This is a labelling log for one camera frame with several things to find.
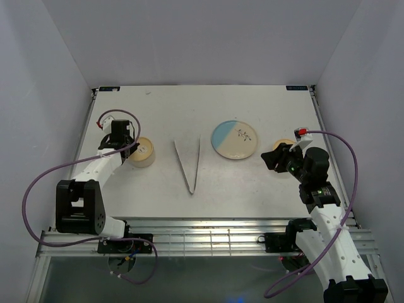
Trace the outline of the wooden round lid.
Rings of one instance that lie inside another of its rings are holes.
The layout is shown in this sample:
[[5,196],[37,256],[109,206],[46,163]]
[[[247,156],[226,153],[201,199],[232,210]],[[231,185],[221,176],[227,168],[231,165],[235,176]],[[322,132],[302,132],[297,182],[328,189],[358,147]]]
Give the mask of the wooden round lid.
[[295,143],[295,141],[290,140],[290,139],[280,139],[280,140],[277,140],[277,141],[273,144],[273,151],[275,151],[281,144],[293,145],[294,143]]
[[129,159],[134,162],[148,160],[154,152],[153,143],[146,137],[140,137],[138,143],[136,151],[129,156]]

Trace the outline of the steel lunch bowl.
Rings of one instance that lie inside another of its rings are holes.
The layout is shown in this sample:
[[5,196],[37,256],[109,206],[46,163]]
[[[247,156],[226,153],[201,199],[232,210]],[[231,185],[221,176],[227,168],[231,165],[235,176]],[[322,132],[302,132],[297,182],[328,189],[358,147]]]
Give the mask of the steel lunch bowl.
[[144,161],[142,161],[142,162],[134,162],[134,161],[131,161],[131,160],[128,158],[128,161],[129,161],[133,166],[135,166],[135,167],[137,167],[137,168],[145,168],[145,167],[149,167],[149,166],[155,161],[155,158],[156,158],[156,156],[155,156],[155,151],[154,151],[153,154],[152,154],[152,156],[151,156],[148,160],[144,160]]

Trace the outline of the stainless steel slotted tongs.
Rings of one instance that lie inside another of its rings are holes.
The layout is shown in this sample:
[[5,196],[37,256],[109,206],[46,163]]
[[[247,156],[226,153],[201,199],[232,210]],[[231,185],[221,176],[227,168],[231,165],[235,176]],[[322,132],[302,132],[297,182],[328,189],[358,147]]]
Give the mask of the stainless steel slotted tongs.
[[193,196],[198,184],[198,170],[201,156],[201,136],[175,139],[174,151],[188,193]]

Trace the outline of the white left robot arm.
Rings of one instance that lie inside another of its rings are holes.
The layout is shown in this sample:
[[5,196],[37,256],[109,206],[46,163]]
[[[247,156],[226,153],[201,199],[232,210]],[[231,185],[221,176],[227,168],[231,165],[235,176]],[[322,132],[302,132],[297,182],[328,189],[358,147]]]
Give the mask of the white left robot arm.
[[71,180],[61,180],[56,186],[56,229],[60,233],[89,234],[112,239],[120,252],[134,244],[132,234],[125,231],[126,223],[105,212],[102,188],[109,177],[137,149],[130,131],[129,120],[113,120],[110,133],[98,147],[98,158],[92,160]]

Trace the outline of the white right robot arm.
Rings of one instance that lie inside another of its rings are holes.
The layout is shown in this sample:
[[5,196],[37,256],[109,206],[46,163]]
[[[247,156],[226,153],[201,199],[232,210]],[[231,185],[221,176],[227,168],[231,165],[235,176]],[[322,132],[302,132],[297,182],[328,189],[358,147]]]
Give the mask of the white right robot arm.
[[285,246],[301,250],[323,286],[325,302],[384,302],[388,286],[362,260],[335,188],[328,181],[328,153],[318,147],[302,151],[281,143],[261,154],[269,170],[288,172],[299,182],[299,195],[310,217],[289,221]]

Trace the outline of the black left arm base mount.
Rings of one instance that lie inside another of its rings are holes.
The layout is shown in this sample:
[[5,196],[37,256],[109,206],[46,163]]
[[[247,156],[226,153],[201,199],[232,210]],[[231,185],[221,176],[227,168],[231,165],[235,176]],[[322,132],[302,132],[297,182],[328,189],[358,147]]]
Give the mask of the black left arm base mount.
[[125,238],[117,241],[102,240],[98,243],[99,254],[127,254],[137,251],[140,254],[151,254],[152,248],[148,242],[153,242],[153,234],[128,233]]

